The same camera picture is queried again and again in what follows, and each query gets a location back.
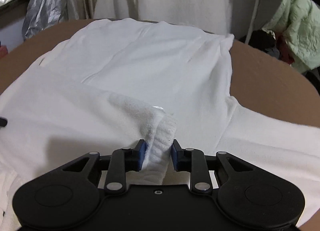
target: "light green garment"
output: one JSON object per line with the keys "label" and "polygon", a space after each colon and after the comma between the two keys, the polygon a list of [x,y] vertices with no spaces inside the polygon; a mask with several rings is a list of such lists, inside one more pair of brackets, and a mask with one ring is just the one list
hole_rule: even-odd
{"label": "light green garment", "polygon": [[311,0],[283,0],[264,29],[281,32],[300,73],[320,66],[320,9]]}

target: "white cable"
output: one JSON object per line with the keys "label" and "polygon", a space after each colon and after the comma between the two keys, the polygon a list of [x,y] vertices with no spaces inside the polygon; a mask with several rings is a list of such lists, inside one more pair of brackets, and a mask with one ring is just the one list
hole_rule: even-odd
{"label": "white cable", "polygon": [[250,41],[250,38],[251,38],[251,35],[252,35],[252,31],[253,31],[253,23],[254,23],[254,20],[257,16],[257,12],[258,12],[258,6],[259,6],[259,2],[260,0],[256,0],[255,3],[254,3],[254,8],[253,8],[253,12],[252,12],[252,16],[251,16],[251,21],[250,21],[250,26],[249,26],[249,29],[248,29],[248,33],[247,33],[247,37],[245,38],[245,44],[248,44],[249,41]]}

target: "brown tabletop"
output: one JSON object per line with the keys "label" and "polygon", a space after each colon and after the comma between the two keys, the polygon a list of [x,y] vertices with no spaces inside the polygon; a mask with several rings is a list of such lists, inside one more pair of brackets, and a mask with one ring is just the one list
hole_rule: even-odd
{"label": "brown tabletop", "polygon": [[[93,20],[76,20],[46,29],[0,59],[0,93],[39,56],[69,39]],[[230,93],[239,103],[269,117],[320,127],[320,96],[289,65],[235,41],[230,50],[233,75]],[[320,230],[320,211],[301,228]]]}

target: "black object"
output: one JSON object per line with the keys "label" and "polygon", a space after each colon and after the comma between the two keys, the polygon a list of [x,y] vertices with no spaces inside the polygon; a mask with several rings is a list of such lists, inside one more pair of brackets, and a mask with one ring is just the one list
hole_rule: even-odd
{"label": "black object", "polygon": [[[126,188],[125,172],[142,167],[146,143],[112,155],[85,154],[23,185],[12,201],[22,227],[36,230],[298,230],[302,192],[292,183],[229,153],[207,156],[174,140],[176,171],[187,185]],[[108,170],[104,189],[98,189]],[[209,170],[219,188],[213,189]]]}
{"label": "black object", "polygon": [[8,124],[8,120],[4,117],[0,117],[0,127],[5,127]]}

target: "silver rivet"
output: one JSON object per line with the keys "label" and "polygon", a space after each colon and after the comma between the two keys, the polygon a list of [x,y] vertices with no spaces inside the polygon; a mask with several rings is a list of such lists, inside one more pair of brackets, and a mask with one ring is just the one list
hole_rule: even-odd
{"label": "silver rivet", "polygon": [[195,188],[198,189],[198,190],[205,191],[205,190],[208,190],[210,188],[210,184],[208,184],[206,182],[198,182],[195,185]]}
{"label": "silver rivet", "polygon": [[107,189],[108,190],[119,190],[121,189],[123,186],[120,182],[110,182],[107,184]]}

